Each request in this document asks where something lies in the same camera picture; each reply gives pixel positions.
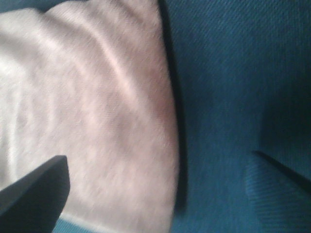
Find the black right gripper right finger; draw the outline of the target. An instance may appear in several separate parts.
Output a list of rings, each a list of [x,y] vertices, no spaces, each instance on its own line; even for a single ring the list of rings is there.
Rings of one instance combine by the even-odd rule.
[[[269,155],[250,155],[246,193],[266,233],[311,231],[311,182]]]

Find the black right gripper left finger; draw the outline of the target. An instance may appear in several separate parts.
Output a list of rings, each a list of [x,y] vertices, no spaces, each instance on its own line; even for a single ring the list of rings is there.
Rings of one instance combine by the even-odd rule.
[[[67,157],[55,156],[0,192],[0,231],[51,233],[69,190]]]

